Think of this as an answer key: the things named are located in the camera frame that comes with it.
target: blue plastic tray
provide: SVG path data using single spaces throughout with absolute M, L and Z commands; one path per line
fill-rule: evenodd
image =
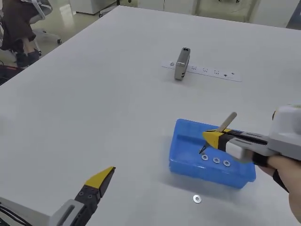
M 198 154 L 199 149 L 205 144 L 202 133 L 216 128 L 218 127 L 178 119 L 169 153 L 170 170 L 177 174 L 201 178 L 235 188 L 243 188 L 247 182 L 255 181 L 256 172 L 252 163 L 239 163 L 229 154 L 212 147 L 205 151 L 209 157 L 207 161 Z M 221 162 L 218 164 L 213 162 L 214 157 L 218 157 Z M 224 160 L 228 160 L 231 165 L 225 166 Z

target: white table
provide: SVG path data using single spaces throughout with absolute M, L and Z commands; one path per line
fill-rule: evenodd
M 220 124 L 237 111 L 232 128 L 267 134 L 274 110 L 301 95 L 300 40 L 295 30 L 118 7 L 0 87 L 0 197 L 50 216 L 114 165 L 89 226 L 299 225 L 287 193 L 258 169 L 238 191 L 171 174 L 168 153 L 178 118 Z M 174 81 L 161 61 L 182 47 L 192 63 L 243 82 Z

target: white power strip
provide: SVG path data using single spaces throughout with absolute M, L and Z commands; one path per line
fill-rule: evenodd
M 165 61 L 162 62 L 162 67 L 175 69 L 175 64 L 176 62 L 174 61 Z M 190 64 L 187 67 L 187 72 L 216 77 L 220 79 L 231 80 L 231 81 L 242 81 L 240 75 L 234 72 L 226 72 L 218 69 L 212 69 L 212 68 L 202 67 L 202 66 L 194 66 Z

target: black cable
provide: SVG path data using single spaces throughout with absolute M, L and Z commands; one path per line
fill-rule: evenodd
M 16 213 L 14 213 L 13 211 L 9 210 L 8 208 L 4 207 L 4 206 L 0 206 L 0 209 L 3 209 L 5 211 L 7 211 L 8 213 L 12 214 L 13 216 L 15 216 L 16 218 L 19 218 L 20 220 L 22 220 L 27 226 L 32 226 L 30 223 L 28 223 L 25 219 L 23 219 L 22 217 L 20 217 L 19 215 L 17 215 Z
M 0 212 L 8 215 L 10 218 L 12 218 L 14 221 L 18 222 L 21 225 L 24 226 L 32 226 L 30 223 L 28 223 L 25 219 L 23 219 L 22 217 L 20 217 L 19 215 L 17 215 L 16 213 L 14 213 L 13 211 L 9 210 L 8 208 L 1 206 L 1 202 L 0 202 Z
M 3 209 L 0 209 L 0 212 L 4 213 L 5 215 L 7 215 L 8 217 L 12 218 L 15 222 L 23 225 L 23 226 L 27 226 L 24 222 L 18 220 L 17 218 L 15 218 L 14 216 L 10 215 L 8 212 L 6 212 L 5 210 Z

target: metal washer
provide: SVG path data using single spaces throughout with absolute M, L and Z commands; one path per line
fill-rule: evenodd
M 231 165 L 231 163 L 230 163 L 228 160 L 225 160 L 223 163 L 224 163 L 224 165 L 227 166 L 227 167 L 229 167 L 229 166 Z
M 195 195 L 193 196 L 193 201 L 194 201 L 195 203 L 201 203 L 202 199 L 201 199 L 201 197 L 200 197 L 198 194 L 195 194 Z
M 218 163 L 221 162 L 221 160 L 219 158 L 217 158 L 217 157 L 214 157 L 213 158 L 213 162 L 215 162 L 216 164 L 218 164 Z
M 205 161 L 207 161 L 207 160 L 208 160 L 208 155 L 206 155 L 206 154 L 203 154 L 203 155 L 202 155 L 202 160 L 205 160 Z

